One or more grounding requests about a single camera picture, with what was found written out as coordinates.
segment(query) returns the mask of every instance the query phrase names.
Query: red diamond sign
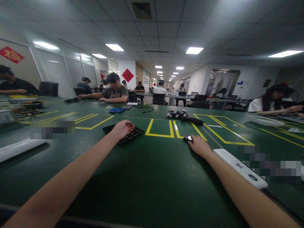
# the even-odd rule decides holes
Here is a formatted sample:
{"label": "red diamond sign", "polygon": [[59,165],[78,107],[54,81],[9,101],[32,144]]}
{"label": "red diamond sign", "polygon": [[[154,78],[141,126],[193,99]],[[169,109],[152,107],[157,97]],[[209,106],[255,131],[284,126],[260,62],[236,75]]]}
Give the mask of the red diamond sign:
{"label": "red diamond sign", "polygon": [[123,72],[123,74],[121,76],[123,76],[123,78],[127,82],[131,81],[131,79],[134,77],[134,75],[129,71],[128,68]]}

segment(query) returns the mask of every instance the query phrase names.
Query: table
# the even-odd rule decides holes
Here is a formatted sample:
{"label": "table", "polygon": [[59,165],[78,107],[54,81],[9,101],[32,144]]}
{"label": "table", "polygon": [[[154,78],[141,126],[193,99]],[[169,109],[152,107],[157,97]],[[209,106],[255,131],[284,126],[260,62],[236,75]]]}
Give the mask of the table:
{"label": "table", "polygon": [[[0,209],[16,210],[56,173],[91,148],[105,134],[102,128],[131,120],[145,135],[115,146],[67,210],[63,219],[88,224],[124,224],[135,227],[248,227],[211,167],[189,150],[186,134],[201,135],[210,147],[223,147],[238,159],[239,148],[258,145],[271,159],[302,157],[303,136],[249,122],[248,113],[149,105],[142,113],[133,107],[110,114],[125,104],[99,104],[92,100],[66,104],[62,98],[43,97],[46,113],[36,120],[74,121],[74,134],[60,134],[41,145],[0,163]],[[186,109],[205,121],[203,127],[165,118],[169,110]],[[29,138],[30,121],[5,125],[0,147]],[[273,192],[304,219],[304,187],[270,183]]]}

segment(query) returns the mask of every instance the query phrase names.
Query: white controller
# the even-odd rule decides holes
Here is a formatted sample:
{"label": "white controller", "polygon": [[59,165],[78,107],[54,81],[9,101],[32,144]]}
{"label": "white controller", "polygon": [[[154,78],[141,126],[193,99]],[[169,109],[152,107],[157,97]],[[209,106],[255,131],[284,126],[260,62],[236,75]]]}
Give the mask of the white controller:
{"label": "white controller", "polygon": [[26,139],[0,149],[0,162],[47,142],[46,139]]}
{"label": "white controller", "polygon": [[234,157],[225,149],[214,149],[216,153],[222,160],[227,162],[232,168],[234,168],[239,174],[241,174],[246,180],[252,183],[258,189],[267,188],[267,182],[261,178],[258,174],[253,172],[244,163]]}

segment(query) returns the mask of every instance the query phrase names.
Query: dark shirt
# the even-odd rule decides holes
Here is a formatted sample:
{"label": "dark shirt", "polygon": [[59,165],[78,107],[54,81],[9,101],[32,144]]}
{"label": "dark shirt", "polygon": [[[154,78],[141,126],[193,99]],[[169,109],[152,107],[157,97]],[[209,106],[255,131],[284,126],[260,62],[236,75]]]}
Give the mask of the dark shirt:
{"label": "dark shirt", "polygon": [[123,85],[119,90],[114,90],[114,88],[106,88],[102,93],[102,96],[107,99],[120,98],[122,96],[129,97],[129,92]]}
{"label": "dark shirt", "polygon": [[91,94],[92,93],[91,87],[87,84],[82,83],[82,82],[79,82],[77,84],[77,88],[78,89],[83,89],[85,91],[85,94]]}
{"label": "dark shirt", "polygon": [[39,93],[35,86],[19,78],[16,78],[13,84],[9,83],[8,81],[5,81],[2,84],[0,84],[0,90],[18,90],[18,89],[26,90],[30,94]]}

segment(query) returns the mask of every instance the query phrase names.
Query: man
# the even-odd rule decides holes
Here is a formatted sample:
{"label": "man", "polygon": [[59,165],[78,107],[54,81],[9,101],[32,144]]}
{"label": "man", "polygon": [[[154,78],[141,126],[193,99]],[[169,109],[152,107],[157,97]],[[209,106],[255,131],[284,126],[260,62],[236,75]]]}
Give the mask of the man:
{"label": "man", "polygon": [[128,91],[131,90],[130,86],[127,85],[126,80],[123,80],[123,81],[122,81],[122,84],[126,87],[126,89],[127,89]]}
{"label": "man", "polygon": [[120,84],[118,74],[112,72],[107,76],[108,87],[101,93],[83,94],[79,98],[95,98],[107,103],[122,103],[128,101],[128,90]]}
{"label": "man", "polygon": [[[182,83],[182,84],[180,85],[180,87],[179,87],[176,91],[177,91],[177,92],[185,92],[186,89],[185,89],[184,87],[185,87],[185,84]],[[182,100],[182,101],[184,102],[184,107],[186,107],[186,99],[184,99],[184,98],[175,98],[175,100],[176,100],[176,106],[178,106],[178,102],[179,102],[180,100]]]}
{"label": "man", "polygon": [[79,82],[77,84],[78,89],[83,89],[85,91],[85,94],[92,94],[93,91],[91,87],[88,85],[91,82],[89,78],[83,77],[82,82]]}
{"label": "man", "polygon": [[10,68],[0,65],[0,94],[38,94],[38,90],[31,83],[16,78]]}
{"label": "man", "polygon": [[[142,86],[142,82],[139,81],[137,84],[138,84],[138,86],[135,87],[134,91],[135,92],[144,92],[145,87]],[[140,98],[141,102],[143,103],[144,96],[137,96],[137,98]]]}

